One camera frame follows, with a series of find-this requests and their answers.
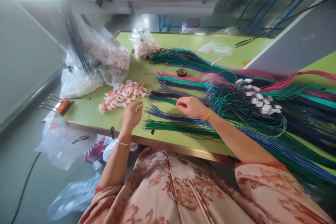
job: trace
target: blue metal frame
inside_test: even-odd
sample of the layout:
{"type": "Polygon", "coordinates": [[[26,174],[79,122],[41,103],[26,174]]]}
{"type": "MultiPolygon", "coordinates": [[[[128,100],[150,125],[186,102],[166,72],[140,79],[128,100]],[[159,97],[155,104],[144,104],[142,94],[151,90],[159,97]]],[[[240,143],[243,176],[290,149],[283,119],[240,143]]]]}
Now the blue metal frame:
{"type": "Polygon", "coordinates": [[[267,9],[264,11],[264,13],[261,15],[261,17],[258,19],[258,21],[253,25],[253,27],[251,28],[251,30],[248,32],[248,35],[251,34],[251,32],[255,29],[255,27],[257,27],[257,25],[260,23],[260,21],[264,18],[264,16],[267,14],[267,12],[273,7],[273,5],[275,4],[277,0],[273,0],[271,2],[271,4],[267,7],[267,9]]]}
{"type": "MultiPolygon", "coordinates": [[[[166,25],[166,15],[163,15],[163,24],[161,26],[161,15],[159,15],[159,31],[162,32],[162,29],[164,27],[167,28],[182,28],[182,26],[171,26],[171,25],[166,25]]],[[[205,28],[205,29],[225,29],[225,26],[200,26],[200,28],[205,28]]]]}
{"type": "Polygon", "coordinates": [[[267,36],[270,36],[270,34],[279,26],[281,25],[281,21],[285,20],[304,0],[299,0],[288,12],[287,14],[279,21],[276,26],[274,26],[268,33],[267,36]]]}
{"type": "Polygon", "coordinates": [[[247,3],[247,5],[245,6],[243,12],[241,13],[240,17],[238,18],[237,22],[235,23],[235,26],[237,26],[238,22],[240,21],[240,19],[244,15],[245,11],[247,10],[247,8],[248,8],[248,6],[250,5],[251,2],[252,2],[252,0],[249,0],[249,2],[247,3]]]}
{"type": "MultiPolygon", "coordinates": [[[[265,15],[268,13],[268,11],[273,7],[273,5],[275,4],[277,0],[273,0],[270,5],[266,8],[266,10],[264,11],[264,13],[261,15],[261,17],[257,20],[257,22],[253,25],[253,27],[250,29],[250,31],[247,33],[248,35],[250,35],[252,33],[252,31],[258,26],[258,24],[261,22],[261,20],[265,17],[265,15]]],[[[290,7],[296,0],[292,0],[291,3],[286,7],[286,9],[288,7],[290,7]]],[[[228,0],[225,0],[224,2],[224,7],[227,4],[228,0]]],[[[249,19],[242,19],[242,16],[244,15],[244,13],[246,12],[247,8],[249,7],[249,5],[251,4],[252,0],[249,0],[247,5],[245,6],[243,12],[241,13],[240,17],[238,18],[235,26],[237,26],[237,24],[239,23],[239,21],[247,21],[249,19]]],[[[280,20],[283,21],[285,20],[301,3],[303,2],[303,0],[299,0],[289,11],[288,13],[280,20]]],[[[268,0],[265,0],[264,3],[262,4],[262,6],[259,8],[259,10],[256,12],[256,14],[254,15],[254,17],[251,19],[250,23],[248,24],[248,26],[250,26],[252,24],[252,22],[255,20],[255,18],[258,16],[258,14],[262,11],[262,9],[265,7],[265,5],[268,3],[268,0]]],[[[270,31],[268,31],[266,33],[267,36],[270,36],[270,34],[275,31],[275,30],[283,30],[284,28],[278,28],[278,26],[280,25],[277,24],[275,25],[273,28],[267,28],[267,27],[261,27],[259,28],[260,30],[268,30],[270,29],[270,31]]],[[[163,28],[167,27],[167,28],[182,28],[182,26],[173,26],[173,25],[166,25],[166,15],[163,16],[163,24],[161,25],[161,15],[159,15],[159,31],[162,32],[163,28]]],[[[226,27],[222,27],[222,26],[200,26],[200,28],[206,28],[206,29],[224,29],[226,27]]]]}
{"type": "Polygon", "coordinates": [[[257,15],[259,14],[259,12],[263,9],[263,7],[267,3],[267,1],[268,0],[265,0],[265,2],[262,4],[262,6],[260,7],[260,9],[257,11],[257,13],[254,15],[254,17],[251,19],[251,22],[247,26],[250,26],[252,24],[253,20],[257,17],[257,15]]]}

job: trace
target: floral dress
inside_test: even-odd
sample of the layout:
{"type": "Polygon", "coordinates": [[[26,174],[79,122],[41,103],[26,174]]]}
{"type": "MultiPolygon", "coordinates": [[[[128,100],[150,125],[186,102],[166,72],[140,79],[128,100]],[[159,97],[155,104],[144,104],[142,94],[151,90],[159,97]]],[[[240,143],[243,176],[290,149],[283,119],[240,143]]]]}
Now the floral dress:
{"type": "Polygon", "coordinates": [[[125,184],[97,186],[79,223],[334,223],[279,162],[235,175],[241,192],[202,160],[147,147],[125,184]]]}

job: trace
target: table edge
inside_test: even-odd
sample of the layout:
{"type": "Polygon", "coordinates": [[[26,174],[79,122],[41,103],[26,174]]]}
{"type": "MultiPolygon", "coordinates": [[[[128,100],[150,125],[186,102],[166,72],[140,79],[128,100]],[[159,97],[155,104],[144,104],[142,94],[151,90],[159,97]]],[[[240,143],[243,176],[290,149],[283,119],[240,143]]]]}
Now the table edge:
{"type": "MultiPolygon", "coordinates": [[[[89,125],[81,124],[81,123],[74,122],[74,121],[68,121],[68,120],[65,120],[65,123],[70,128],[74,128],[74,129],[77,129],[77,130],[88,131],[88,132],[92,132],[92,133],[100,134],[100,135],[105,135],[105,136],[109,136],[109,137],[111,136],[111,132],[110,132],[109,129],[95,127],[95,126],[89,126],[89,125]]],[[[114,137],[118,137],[118,135],[119,135],[119,132],[114,131],[114,137]]],[[[196,158],[199,157],[199,158],[210,160],[210,161],[215,161],[215,162],[219,162],[219,163],[226,163],[226,164],[231,165],[231,166],[233,166],[235,163],[237,163],[237,160],[235,158],[231,157],[231,156],[222,155],[222,154],[213,153],[213,152],[208,152],[208,151],[205,151],[205,150],[188,148],[188,147],[181,146],[181,145],[176,145],[176,144],[173,144],[173,143],[171,143],[171,144],[170,143],[165,143],[165,142],[161,142],[161,141],[158,141],[158,140],[145,138],[145,137],[142,137],[142,136],[132,135],[132,142],[137,143],[137,144],[146,145],[146,146],[151,146],[151,147],[154,147],[154,148],[164,149],[164,150],[167,150],[167,151],[178,152],[178,153],[181,153],[181,154],[194,156],[196,158]]]]}
{"type": "MultiPolygon", "coordinates": [[[[115,37],[118,37],[120,33],[127,32],[127,33],[132,33],[133,31],[126,31],[126,30],[119,30],[115,37]]],[[[171,32],[159,32],[159,31],[151,31],[152,34],[171,34],[171,35],[187,35],[187,36],[197,36],[196,34],[190,34],[190,33],[171,33],[171,32]]],[[[198,36],[214,36],[214,37],[249,37],[249,38],[254,38],[255,36],[253,35],[227,35],[227,34],[204,34],[204,35],[198,35],[198,36]]],[[[269,38],[267,36],[260,36],[259,38],[269,38]]]]}

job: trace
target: gray wall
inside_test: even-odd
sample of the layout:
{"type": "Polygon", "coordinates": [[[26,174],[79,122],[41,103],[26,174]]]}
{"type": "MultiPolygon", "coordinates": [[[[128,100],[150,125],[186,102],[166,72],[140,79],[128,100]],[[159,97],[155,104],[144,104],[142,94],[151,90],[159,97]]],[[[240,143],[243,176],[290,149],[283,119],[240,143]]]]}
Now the gray wall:
{"type": "Polygon", "coordinates": [[[64,53],[12,0],[0,0],[0,124],[61,66],[64,53]]]}
{"type": "Polygon", "coordinates": [[[330,0],[297,18],[245,68],[288,75],[334,51],[336,0],[330,0]]]}

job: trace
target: hand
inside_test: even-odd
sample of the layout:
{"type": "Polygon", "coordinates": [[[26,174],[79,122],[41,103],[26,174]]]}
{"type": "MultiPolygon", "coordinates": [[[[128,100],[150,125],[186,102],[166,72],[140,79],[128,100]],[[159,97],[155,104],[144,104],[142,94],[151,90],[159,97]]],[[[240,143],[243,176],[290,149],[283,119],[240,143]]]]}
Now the hand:
{"type": "Polygon", "coordinates": [[[209,110],[196,97],[193,96],[181,97],[177,100],[176,107],[187,116],[194,118],[206,117],[209,110]]]}
{"type": "Polygon", "coordinates": [[[134,101],[125,108],[124,122],[122,123],[123,130],[132,131],[138,125],[142,116],[142,104],[142,101],[134,101]]]}

